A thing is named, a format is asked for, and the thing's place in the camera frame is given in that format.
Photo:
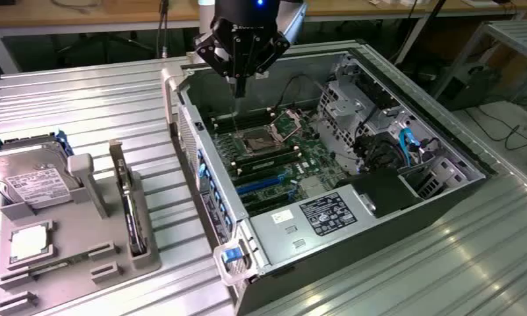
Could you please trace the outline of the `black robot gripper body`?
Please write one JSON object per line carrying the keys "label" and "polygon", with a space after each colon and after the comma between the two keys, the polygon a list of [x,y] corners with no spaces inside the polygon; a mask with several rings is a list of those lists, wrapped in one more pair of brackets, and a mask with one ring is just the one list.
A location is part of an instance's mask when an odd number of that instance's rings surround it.
{"label": "black robot gripper body", "polygon": [[253,35],[272,36],[277,30],[277,1],[216,1],[211,31],[225,28],[241,36],[241,68]]}

